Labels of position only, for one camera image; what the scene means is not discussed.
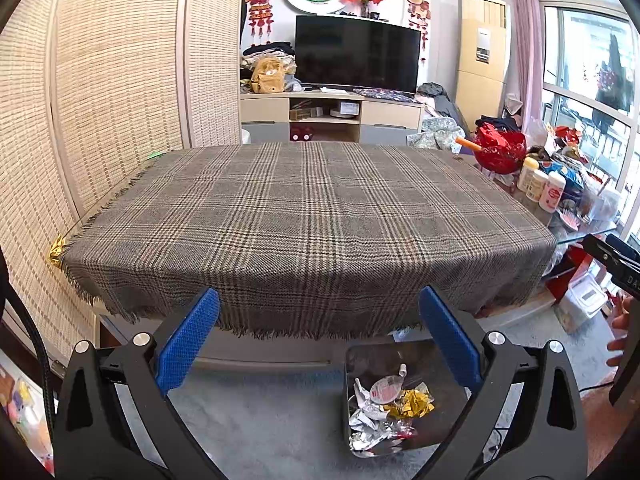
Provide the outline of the person's right hand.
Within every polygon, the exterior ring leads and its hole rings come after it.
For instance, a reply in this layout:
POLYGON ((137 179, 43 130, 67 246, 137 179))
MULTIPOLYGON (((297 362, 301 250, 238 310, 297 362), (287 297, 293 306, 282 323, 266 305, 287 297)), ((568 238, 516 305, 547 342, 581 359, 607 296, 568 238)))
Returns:
POLYGON ((630 311, 635 304, 636 300, 631 296, 618 295, 615 298, 614 309, 610 319, 610 327, 614 338, 606 345, 608 351, 614 353, 614 356, 606 360, 606 365, 609 367, 620 365, 622 352, 625 350, 627 343, 630 311))

